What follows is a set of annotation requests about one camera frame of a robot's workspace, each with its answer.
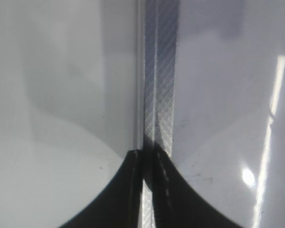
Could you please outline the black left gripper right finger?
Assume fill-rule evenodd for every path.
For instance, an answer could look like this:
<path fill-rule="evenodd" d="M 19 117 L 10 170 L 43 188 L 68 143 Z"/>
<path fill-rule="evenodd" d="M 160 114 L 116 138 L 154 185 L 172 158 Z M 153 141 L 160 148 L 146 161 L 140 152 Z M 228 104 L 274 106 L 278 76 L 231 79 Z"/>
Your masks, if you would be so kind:
<path fill-rule="evenodd" d="M 157 228 L 239 228 L 206 202 L 158 144 L 152 152 L 152 201 Z"/>

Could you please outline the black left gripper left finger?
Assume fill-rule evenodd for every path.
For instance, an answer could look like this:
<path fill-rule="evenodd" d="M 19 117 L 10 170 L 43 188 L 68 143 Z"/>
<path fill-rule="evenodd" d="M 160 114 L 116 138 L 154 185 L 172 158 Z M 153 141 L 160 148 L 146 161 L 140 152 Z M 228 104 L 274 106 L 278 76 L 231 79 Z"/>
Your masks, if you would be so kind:
<path fill-rule="evenodd" d="M 142 192 L 142 152 L 128 151 L 104 190 L 63 228 L 136 228 Z"/>

